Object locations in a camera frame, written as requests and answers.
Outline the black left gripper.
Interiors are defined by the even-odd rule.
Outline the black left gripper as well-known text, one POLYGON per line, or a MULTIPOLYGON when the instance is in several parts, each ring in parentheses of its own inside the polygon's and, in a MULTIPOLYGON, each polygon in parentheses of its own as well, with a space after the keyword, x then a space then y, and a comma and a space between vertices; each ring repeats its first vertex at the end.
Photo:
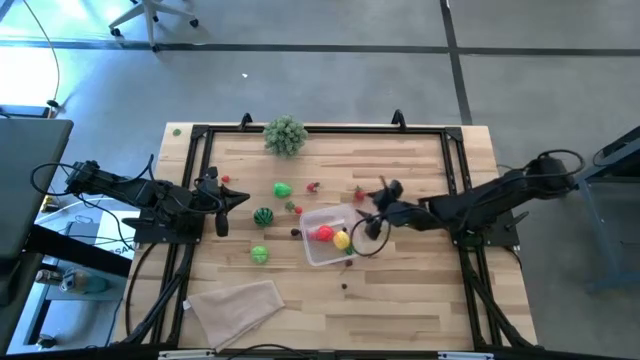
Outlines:
POLYGON ((218 170, 215 166, 207 168, 204 173, 194 180, 199 209, 215 214, 215 230, 218 237, 229 234, 228 211, 250 199, 245 192, 224 189, 218 185, 218 170))

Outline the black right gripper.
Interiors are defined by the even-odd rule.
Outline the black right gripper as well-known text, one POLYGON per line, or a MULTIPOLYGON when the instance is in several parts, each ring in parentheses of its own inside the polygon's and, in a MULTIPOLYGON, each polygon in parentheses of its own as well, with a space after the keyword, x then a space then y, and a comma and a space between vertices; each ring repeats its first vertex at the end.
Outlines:
POLYGON ((404 203, 399 200, 403 193, 402 184, 398 180, 392 180, 390 184, 387 184, 384 179, 381 182, 382 188, 380 190, 367 193, 367 196, 377 209, 377 213, 372 214, 360 209, 356 210, 366 222, 366 235, 370 239, 379 237, 382 223, 385 220, 390 220, 392 225, 401 225, 401 222, 393 220, 393 217, 399 216, 402 211, 407 209, 404 203))

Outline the yellow toy lemon with leaf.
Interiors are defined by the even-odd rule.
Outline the yellow toy lemon with leaf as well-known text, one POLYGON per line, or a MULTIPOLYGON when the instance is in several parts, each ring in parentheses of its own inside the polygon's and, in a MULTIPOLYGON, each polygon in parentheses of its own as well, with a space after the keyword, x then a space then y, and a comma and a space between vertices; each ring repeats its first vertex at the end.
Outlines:
POLYGON ((333 244, 338 250, 343 251, 345 254, 353 254, 351 237, 346 231, 341 230, 336 232, 333 236, 333 244))

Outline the clear plastic tupperware container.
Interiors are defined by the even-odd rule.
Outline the clear plastic tupperware container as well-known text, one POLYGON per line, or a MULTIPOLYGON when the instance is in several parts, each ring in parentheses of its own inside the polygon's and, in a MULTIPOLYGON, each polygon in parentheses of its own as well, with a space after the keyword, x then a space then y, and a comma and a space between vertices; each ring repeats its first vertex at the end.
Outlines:
POLYGON ((299 230, 309 264, 319 267, 356 258, 357 254, 354 250, 352 255, 347 255, 334 246, 333 240, 329 242, 310 240, 308 231, 316 231, 322 225, 332 227, 335 233, 344 230, 351 237, 353 246, 362 240, 361 232, 358 229, 353 230, 353 226, 358 220, 359 217, 355 208, 348 204, 322 208, 302 214, 299 230))

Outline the potted green succulent plant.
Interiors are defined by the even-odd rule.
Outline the potted green succulent plant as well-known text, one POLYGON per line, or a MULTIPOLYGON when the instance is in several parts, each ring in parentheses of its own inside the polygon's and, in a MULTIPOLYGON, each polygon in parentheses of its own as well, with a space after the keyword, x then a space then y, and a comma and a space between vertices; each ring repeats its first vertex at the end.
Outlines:
POLYGON ((298 155, 308 138, 308 132, 301 122, 291 115, 283 115, 264 127, 265 149, 281 158, 298 155))

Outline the beige folded cloth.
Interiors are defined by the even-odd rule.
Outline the beige folded cloth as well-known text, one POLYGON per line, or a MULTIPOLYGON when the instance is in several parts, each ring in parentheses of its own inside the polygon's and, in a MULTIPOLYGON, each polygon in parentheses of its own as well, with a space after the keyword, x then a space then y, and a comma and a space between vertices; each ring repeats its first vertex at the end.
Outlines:
POLYGON ((215 350, 226 348, 284 307, 272 280, 189 295, 183 301, 183 308, 195 313, 215 350))

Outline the white printed paper sheet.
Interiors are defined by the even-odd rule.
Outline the white printed paper sheet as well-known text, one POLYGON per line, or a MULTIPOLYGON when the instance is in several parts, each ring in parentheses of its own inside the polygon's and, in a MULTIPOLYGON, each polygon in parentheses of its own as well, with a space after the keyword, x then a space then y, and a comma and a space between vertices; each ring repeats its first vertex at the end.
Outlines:
POLYGON ((132 260, 137 248, 134 243, 136 231, 123 219, 137 218, 138 215, 139 211, 112 210, 111 214, 102 213, 99 220, 78 218, 68 223, 60 233, 132 260))

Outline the white office chair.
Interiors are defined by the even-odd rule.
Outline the white office chair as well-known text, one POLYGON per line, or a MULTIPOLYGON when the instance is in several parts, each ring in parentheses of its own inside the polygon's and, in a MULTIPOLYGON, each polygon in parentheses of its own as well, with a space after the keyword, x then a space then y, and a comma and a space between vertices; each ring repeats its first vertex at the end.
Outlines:
POLYGON ((166 5, 163 3, 164 0, 130 1, 134 4, 134 6, 109 24, 108 28, 110 34, 114 37, 121 37, 122 33, 118 28, 119 25, 122 25, 125 22, 132 20, 138 16, 143 16, 146 23, 148 42, 153 53, 158 53, 160 51, 160 47, 155 41, 153 30, 153 25, 159 21, 158 13, 179 16, 186 19, 192 28, 199 27, 199 20, 193 13, 181 10, 171 5, 166 5))

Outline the grey desk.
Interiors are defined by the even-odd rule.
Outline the grey desk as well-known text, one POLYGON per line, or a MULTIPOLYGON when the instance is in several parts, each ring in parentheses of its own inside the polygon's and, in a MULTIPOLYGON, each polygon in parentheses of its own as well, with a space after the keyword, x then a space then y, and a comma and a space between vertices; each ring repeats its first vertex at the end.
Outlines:
POLYGON ((73 128, 70 120, 0 118, 0 261, 21 252, 46 190, 51 168, 35 176, 32 170, 58 162, 73 128))

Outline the black metal table frame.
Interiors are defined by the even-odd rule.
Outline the black metal table frame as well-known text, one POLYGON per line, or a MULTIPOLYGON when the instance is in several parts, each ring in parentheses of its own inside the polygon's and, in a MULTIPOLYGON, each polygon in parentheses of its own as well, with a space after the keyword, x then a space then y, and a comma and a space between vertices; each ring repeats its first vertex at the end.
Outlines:
POLYGON ((273 343, 297 350, 425 352, 470 350, 496 337, 480 300, 463 284, 461 254, 445 231, 394 229, 384 248, 367 244, 340 274, 342 263, 309 264, 303 243, 290 234, 297 216, 272 192, 276 182, 289 184, 292 201, 310 212, 352 204, 357 186, 374 191, 382 179, 399 180, 408 201, 462 191, 498 174, 486 127, 316 125, 300 154, 287 160, 265 150, 253 125, 167 125, 158 178, 191 183, 210 165, 250 199, 230 213, 226 237, 217 236, 212 221, 205 223, 189 293, 272 280, 285 303, 242 335, 236 348, 273 343), (181 135, 173 136, 174 129, 181 135), (312 182, 320 183, 316 193, 306 189, 312 182), (270 226, 254 223, 260 207, 273 211, 270 226), (250 258, 257 245, 269 250, 265 264, 250 258))

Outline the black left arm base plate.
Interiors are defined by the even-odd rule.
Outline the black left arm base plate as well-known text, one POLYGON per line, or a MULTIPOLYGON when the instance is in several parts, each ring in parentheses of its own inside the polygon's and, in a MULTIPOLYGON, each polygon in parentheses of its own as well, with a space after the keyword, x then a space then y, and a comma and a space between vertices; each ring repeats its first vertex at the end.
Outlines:
POLYGON ((203 233, 205 216, 192 213, 167 215, 141 210, 122 222, 135 230, 134 241, 141 244, 195 244, 203 233))

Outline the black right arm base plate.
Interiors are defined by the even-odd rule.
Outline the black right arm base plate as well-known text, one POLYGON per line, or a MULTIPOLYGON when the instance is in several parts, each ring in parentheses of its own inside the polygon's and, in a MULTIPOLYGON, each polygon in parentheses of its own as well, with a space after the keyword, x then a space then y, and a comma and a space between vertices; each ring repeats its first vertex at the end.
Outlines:
POLYGON ((466 231, 454 234, 455 246, 514 247, 520 245, 517 225, 529 215, 528 211, 517 215, 512 210, 499 215, 489 226, 475 232, 466 231))

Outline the silver metal bracket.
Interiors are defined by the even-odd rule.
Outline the silver metal bracket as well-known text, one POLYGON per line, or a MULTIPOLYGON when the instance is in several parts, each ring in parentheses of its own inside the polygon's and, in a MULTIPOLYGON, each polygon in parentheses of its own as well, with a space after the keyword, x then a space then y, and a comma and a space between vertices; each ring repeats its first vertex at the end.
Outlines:
POLYGON ((212 360, 216 353, 208 349, 181 349, 161 351, 157 360, 212 360))
POLYGON ((492 353, 442 351, 438 353, 437 359, 438 360, 495 360, 495 357, 492 353))

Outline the blue metal frame table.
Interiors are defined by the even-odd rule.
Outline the blue metal frame table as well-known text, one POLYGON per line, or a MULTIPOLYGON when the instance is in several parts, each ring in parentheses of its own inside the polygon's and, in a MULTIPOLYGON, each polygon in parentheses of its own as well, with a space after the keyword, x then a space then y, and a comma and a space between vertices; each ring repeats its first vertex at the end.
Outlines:
POLYGON ((575 181, 604 266, 587 290, 640 285, 640 126, 597 151, 575 181))

